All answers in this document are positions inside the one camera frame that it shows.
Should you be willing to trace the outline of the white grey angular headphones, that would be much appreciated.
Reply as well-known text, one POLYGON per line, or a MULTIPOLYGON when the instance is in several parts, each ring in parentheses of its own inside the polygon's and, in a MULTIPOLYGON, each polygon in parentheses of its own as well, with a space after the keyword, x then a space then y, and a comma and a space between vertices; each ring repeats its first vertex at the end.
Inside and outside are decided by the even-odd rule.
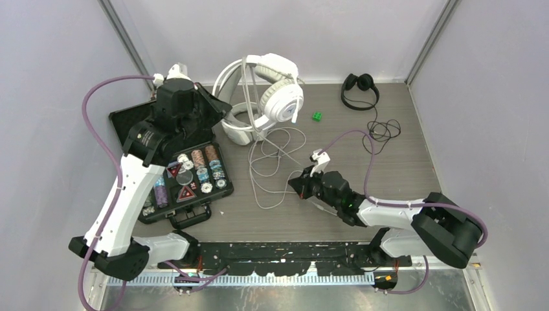
POLYGON ((251 125, 236 118, 241 113, 248 117, 248 107, 245 102, 233 105, 230 113, 221 121, 227 137, 233 143, 241 146, 251 144, 253 141, 263 141, 267 130, 256 132, 251 125))

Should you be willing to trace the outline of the white round gaming headphones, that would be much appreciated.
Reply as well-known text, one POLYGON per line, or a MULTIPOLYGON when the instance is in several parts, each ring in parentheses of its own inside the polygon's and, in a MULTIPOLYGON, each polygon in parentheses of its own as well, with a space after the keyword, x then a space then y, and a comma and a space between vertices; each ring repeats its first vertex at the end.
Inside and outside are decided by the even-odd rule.
POLYGON ((230 63, 216 78, 213 95, 229 103, 236 87, 243 86, 245 103, 251 117, 252 103, 247 89, 247 69, 252 69, 251 77, 261 78, 271 86, 256 103, 261 115, 249 125, 256 130, 268 130, 279 122, 296 123, 298 113, 304 104, 304 92, 299 84, 297 65, 283 56, 268 53, 247 55, 230 63))

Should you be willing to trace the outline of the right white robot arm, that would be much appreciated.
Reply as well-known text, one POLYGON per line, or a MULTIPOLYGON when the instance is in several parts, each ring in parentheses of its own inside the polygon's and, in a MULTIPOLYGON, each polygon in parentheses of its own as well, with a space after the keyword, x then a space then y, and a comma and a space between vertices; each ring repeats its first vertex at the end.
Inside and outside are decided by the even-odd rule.
POLYGON ((337 171, 312 173, 309 167, 287 184, 300 199, 322 202, 349 226, 378 226, 369 249, 378 266, 402 256, 433 256, 463 269, 486 240, 485 224, 439 192, 407 202, 382 200, 352 190, 337 171))

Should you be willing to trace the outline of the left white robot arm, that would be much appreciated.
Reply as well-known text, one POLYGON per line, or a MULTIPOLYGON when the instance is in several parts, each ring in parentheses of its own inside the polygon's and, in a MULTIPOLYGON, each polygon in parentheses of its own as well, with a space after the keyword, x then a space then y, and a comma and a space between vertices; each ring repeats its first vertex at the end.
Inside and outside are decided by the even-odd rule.
POLYGON ((157 88, 154 100, 112 113, 110 120, 122 140, 122 156, 113 162, 117 176, 92 227, 73 237, 69 249, 123 281, 170 260, 193 267, 199 252, 192 236, 175 230, 140 238, 132 232, 146 198, 176 153, 210 140, 212 128, 230 109, 201 84, 170 78, 157 88))

